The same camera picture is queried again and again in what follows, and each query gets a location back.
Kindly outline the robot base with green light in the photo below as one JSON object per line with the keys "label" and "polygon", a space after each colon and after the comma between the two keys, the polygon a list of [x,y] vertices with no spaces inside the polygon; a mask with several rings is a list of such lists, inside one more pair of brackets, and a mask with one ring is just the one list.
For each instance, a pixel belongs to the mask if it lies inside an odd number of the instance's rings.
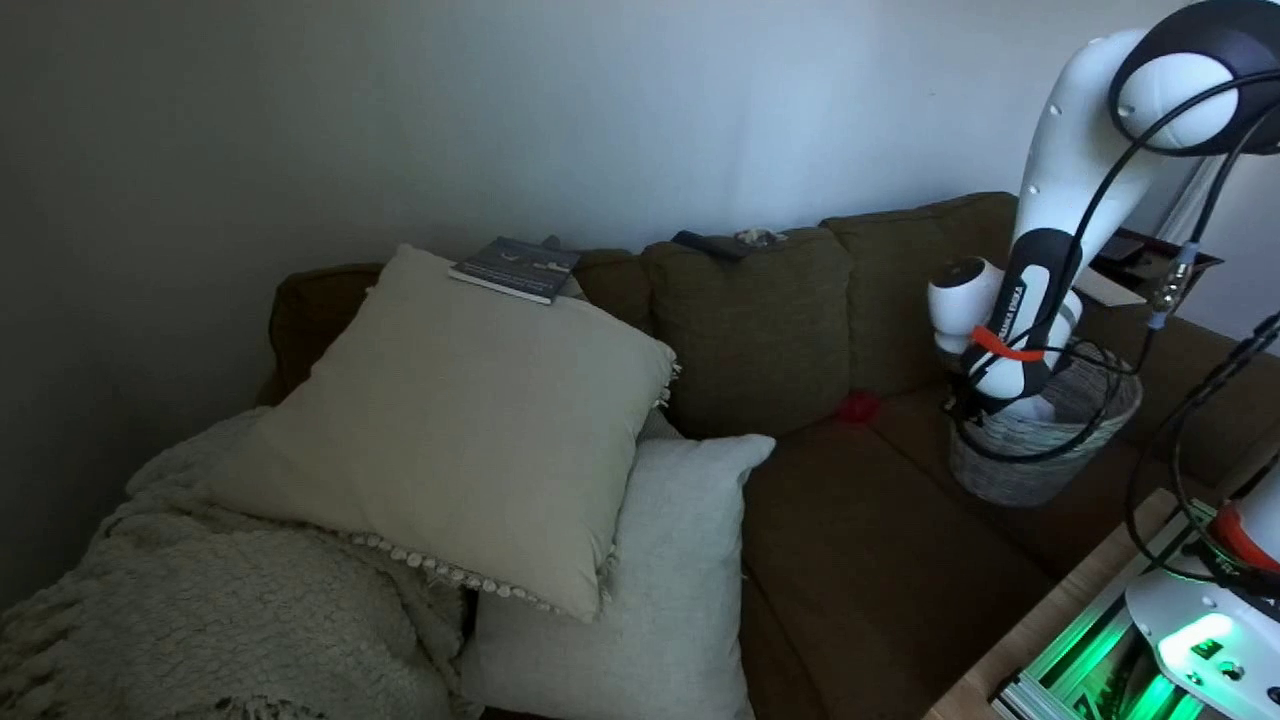
{"label": "robot base with green light", "polygon": [[997,698],[1002,720],[1280,720],[1280,477],[1172,514]]}

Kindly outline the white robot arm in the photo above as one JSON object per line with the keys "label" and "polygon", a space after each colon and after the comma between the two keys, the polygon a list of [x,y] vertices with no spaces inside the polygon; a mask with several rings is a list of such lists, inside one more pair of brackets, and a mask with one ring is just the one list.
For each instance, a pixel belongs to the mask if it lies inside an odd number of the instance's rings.
{"label": "white robot arm", "polygon": [[1090,40],[1044,102],[988,315],[957,345],[967,398],[1038,398],[1065,357],[1077,277],[1155,178],[1188,157],[1271,157],[1277,103],[1280,0],[1191,0]]}

